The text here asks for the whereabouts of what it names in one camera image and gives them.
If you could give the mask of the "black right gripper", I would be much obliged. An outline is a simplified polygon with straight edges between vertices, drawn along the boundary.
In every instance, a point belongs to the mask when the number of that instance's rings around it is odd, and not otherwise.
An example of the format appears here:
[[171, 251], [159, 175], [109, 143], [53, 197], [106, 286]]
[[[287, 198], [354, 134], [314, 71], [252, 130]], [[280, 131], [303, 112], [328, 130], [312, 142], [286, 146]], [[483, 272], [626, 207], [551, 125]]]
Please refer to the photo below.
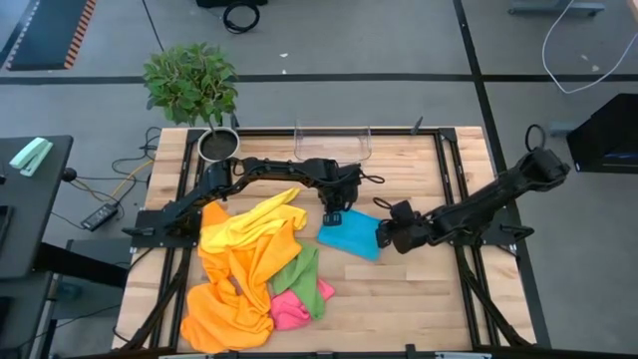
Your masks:
[[424, 245], [436, 244], [432, 217], [428, 214], [419, 216], [393, 214], [392, 221], [382, 220], [379, 223], [377, 234], [379, 248], [386, 248], [393, 243], [401, 254]]

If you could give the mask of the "blue microfiber towel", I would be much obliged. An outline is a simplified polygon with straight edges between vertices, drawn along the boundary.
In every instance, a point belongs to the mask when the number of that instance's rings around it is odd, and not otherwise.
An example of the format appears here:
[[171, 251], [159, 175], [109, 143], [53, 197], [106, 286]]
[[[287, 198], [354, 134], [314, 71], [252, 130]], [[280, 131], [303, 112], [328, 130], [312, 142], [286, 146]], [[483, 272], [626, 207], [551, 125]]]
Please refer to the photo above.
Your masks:
[[377, 261], [380, 248], [376, 229], [381, 221], [354, 209], [342, 212], [341, 218], [340, 225], [322, 225], [317, 241], [369, 261]]

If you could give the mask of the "green microfiber towel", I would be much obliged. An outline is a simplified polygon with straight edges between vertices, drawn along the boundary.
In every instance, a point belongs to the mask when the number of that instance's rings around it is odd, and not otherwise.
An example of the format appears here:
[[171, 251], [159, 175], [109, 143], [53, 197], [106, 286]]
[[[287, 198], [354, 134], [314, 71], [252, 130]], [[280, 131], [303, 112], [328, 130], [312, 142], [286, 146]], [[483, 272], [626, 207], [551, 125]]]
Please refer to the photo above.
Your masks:
[[301, 246], [301, 251], [270, 279], [273, 297], [286, 289], [321, 279], [318, 275], [319, 249], [305, 243]]

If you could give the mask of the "yellow microfiber towel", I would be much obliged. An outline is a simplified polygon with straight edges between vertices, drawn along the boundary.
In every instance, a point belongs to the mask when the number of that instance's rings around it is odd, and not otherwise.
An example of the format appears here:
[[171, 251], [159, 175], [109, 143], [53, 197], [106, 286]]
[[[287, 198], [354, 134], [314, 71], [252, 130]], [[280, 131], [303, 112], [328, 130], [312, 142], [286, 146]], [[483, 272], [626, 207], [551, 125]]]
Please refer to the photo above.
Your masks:
[[257, 204], [248, 212], [228, 216], [217, 202], [202, 210], [199, 248], [208, 254], [241, 248], [266, 236], [290, 237], [307, 224], [307, 211], [290, 205], [299, 188], [291, 188]]

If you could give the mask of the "pink microfiber towel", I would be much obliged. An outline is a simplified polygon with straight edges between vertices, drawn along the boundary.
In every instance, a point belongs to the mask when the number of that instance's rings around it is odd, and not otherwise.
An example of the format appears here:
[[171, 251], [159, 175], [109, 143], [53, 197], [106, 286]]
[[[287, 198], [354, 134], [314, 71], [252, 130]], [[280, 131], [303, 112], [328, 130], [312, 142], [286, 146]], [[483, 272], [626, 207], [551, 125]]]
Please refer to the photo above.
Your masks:
[[284, 290], [271, 300], [275, 329], [294, 330], [325, 316], [327, 301], [335, 289], [322, 279]]

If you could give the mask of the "clear plastic bin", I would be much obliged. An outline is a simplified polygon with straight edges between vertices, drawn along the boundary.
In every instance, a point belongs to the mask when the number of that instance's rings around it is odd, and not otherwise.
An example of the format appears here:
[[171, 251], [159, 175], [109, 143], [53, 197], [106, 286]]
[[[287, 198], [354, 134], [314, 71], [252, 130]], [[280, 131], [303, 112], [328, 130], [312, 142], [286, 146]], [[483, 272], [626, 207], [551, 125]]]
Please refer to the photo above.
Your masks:
[[373, 152], [371, 128], [313, 127], [300, 121], [294, 126], [293, 154], [298, 161], [335, 160], [340, 165], [361, 163]]

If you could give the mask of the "white plant pot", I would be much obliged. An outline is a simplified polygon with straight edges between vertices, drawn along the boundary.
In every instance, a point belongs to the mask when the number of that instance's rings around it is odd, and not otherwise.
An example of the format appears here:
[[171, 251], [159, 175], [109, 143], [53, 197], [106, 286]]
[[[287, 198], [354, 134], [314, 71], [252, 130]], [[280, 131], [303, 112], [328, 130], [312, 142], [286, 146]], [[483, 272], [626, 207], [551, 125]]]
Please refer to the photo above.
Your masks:
[[215, 163], [232, 158], [239, 150], [240, 138], [231, 128], [206, 130], [198, 139], [197, 151], [206, 162]]

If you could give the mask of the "green leafy plant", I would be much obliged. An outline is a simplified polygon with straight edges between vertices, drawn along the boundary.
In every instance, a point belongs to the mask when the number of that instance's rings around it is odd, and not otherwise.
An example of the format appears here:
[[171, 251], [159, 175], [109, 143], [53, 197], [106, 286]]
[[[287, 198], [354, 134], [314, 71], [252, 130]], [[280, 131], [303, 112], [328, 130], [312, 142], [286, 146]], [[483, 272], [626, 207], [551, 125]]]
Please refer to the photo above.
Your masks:
[[147, 108], [160, 108], [164, 117], [190, 127], [202, 122], [221, 127], [236, 111], [235, 67], [218, 47], [205, 43], [174, 46], [151, 55], [144, 63]]

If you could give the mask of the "black power adapter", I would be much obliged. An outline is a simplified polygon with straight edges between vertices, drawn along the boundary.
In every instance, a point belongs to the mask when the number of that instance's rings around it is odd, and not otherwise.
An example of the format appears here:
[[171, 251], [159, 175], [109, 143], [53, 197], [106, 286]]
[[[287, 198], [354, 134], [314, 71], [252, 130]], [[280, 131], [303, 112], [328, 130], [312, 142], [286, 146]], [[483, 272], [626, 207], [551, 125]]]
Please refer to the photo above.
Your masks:
[[118, 208], [110, 203], [102, 204], [97, 210], [80, 222], [82, 229], [95, 231], [119, 213]]

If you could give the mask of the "black cabinet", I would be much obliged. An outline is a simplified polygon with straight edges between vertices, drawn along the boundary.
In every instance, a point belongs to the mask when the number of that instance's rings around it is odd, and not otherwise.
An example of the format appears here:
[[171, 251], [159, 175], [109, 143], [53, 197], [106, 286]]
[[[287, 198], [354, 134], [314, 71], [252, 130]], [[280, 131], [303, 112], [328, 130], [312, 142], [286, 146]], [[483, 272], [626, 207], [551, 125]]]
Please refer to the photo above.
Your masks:
[[578, 172], [638, 175], [638, 94], [618, 94], [567, 137]]

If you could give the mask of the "grey furniture base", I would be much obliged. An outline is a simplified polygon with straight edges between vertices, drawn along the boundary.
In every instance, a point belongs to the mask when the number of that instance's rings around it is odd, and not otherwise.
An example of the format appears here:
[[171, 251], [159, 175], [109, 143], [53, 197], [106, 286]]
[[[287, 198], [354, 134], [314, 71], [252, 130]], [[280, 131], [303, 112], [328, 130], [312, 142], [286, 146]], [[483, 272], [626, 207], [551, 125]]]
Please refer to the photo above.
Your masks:
[[601, 2], [590, 0], [509, 0], [507, 12], [514, 14], [562, 13], [584, 14], [593, 17], [605, 10]]

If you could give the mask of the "black desk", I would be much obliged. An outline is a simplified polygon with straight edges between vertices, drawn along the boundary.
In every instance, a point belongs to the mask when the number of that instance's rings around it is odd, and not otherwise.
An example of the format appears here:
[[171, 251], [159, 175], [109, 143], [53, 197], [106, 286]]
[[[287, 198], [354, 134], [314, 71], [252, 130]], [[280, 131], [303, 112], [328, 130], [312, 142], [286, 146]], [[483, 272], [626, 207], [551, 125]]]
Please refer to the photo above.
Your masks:
[[32, 141], [30, 137], [0, 138], [0, 205], [12, 208], [5, 237], [0, 241], [0, 280], [27, 275], [39, 249], [73, 138], [48, 136], [53, 144], [35, 172], [25, 177], [9, 162]]

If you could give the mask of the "mint green stapler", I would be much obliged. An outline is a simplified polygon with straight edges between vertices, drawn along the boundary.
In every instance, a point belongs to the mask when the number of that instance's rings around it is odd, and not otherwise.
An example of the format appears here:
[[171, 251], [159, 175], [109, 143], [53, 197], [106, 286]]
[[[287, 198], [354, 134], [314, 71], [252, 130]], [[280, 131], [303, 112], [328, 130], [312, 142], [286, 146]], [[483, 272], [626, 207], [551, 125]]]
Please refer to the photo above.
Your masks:
[[44, 138], [35, 138], [14, 156], [9, 166], [18, 170], [21, 176], [30, 178], [53, 146]]

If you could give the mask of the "black mat with orange stripes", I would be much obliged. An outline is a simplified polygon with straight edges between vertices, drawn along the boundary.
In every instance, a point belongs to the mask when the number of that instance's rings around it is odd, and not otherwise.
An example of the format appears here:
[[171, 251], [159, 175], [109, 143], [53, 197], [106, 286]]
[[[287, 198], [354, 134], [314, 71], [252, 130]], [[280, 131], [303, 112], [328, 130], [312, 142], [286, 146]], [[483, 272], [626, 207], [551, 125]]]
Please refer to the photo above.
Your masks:
[[28, 0], [0, 51], [8, 71], [69, 70], [77, 61], [97, 0]]

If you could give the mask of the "black metal table frame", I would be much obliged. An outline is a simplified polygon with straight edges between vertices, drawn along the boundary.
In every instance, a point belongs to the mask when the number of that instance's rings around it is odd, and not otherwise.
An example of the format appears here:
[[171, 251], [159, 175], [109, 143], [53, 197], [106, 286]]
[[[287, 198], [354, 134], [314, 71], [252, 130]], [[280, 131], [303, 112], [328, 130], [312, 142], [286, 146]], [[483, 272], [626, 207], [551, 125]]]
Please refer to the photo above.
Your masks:
[[[470, 193], [493, 180], [491, 162], [481, 127], [444, 128], [456, 131], [466, 185]], [[159, 139], [146, 208], [161, 209], [175, 199], [183, 165], [183, 152], [189, 134], [182, 128], [165, 128]], [[294, 154], [293, 128], [238, 129], [241, 136], [239, 157], [269, 158], [273, 161], [298, 161]], [[380, 176], [385, 183], [367, 180], [359, 186], [353, 209], [374, 217], [387, 217], [372, 198], [379, 196], [396, 202], [409, 199], [421, 211], [444, 204], [444, 186], [435, 143], [441, 142], [451, 176], [449, 189], [456, 201], [460, 190], [452, 165], [452, 150], [439, 129], [420, 129], [414, 136], [406, 127], [372, 128], [373, 152], [362, 162], [367, 175]], [[421, 247], [402, 255], [393, 246], [382, 249], [377, 261], [325, 246], [316, 242], [322, 224], [323, 205], [316, 189], [292, 181], [261, 180], [249, 184], [241, 193], [219, 204], [229, 215], [244, 213], [257, 204], [289, 188], [300, 192], [290, 205], [304, 208], [307, 224], [295, 231], [298, 241], [319, 248], [319, 277], [330, 283], [336, 294], [327, 302], [323, 319], [307, 326], [274, 331], [262, 346], [239, 352], [268, 353], [331, 351], [398, 352], [406, 344], [418, 351], [468, 349], [472, 347], [463, 301], [455, 251], [448, 245]], [[157, 248], [140, 261], [129, 276], [117, 331], [133, 337], [156, 304], [160, 291], [160, 273], [167, 249]], [[548, 346], [543, 333], [542, 315], [531, 309], [538, 304], [525, 293], [533, 279], [527, 268], [520, 274], [516, 257], [494, 246], [482, 248], [485, 275], [494, 304], [517, 333], [528, 342]]]

